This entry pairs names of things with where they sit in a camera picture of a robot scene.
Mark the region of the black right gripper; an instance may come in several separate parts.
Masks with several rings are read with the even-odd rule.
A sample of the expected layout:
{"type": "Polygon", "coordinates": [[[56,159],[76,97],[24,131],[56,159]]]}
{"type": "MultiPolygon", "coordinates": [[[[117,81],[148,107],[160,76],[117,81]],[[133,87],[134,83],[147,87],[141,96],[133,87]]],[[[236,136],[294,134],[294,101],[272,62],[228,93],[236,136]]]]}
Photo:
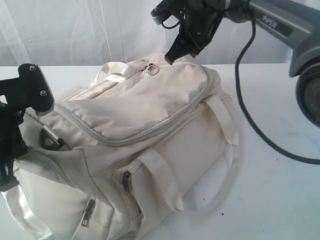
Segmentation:
{"type": "Polygon", "coordinates": [[[212,41],[223,19],[225,0],[186,0],[182,10],[182,26],[164,58],[172,65],[186,55],[197,57],[212,41]]]}

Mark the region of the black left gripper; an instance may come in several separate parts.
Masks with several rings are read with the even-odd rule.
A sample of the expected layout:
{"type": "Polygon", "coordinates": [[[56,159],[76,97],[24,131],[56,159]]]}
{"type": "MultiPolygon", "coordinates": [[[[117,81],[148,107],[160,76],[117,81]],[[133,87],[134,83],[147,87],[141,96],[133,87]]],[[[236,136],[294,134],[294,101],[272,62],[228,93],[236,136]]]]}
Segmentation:
{"type": "Polygon", "coordinates": [[[13,174],[14,160],[27,152],[20,125],[24,122],[25,110],[14,111],[0,103],[0,191],[6,192],[17,186],[13,174]]]}

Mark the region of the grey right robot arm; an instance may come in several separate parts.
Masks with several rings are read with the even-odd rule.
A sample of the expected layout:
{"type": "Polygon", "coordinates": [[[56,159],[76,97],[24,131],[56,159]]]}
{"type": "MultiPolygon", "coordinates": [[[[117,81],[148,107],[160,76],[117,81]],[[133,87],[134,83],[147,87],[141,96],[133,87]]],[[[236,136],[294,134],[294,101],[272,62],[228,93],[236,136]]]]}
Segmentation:
{"type": "Polygon", "coordinates": [[[320,124],[320,12],[291,0],[163,0],[152,11],[163,24],[174,16],[179,33],[165,56],[169,64],[195,58],[213,39],[223,18],[256,24],[292,49],[289,76],[298,76],[296,100],[306,118],[320,124]]]}

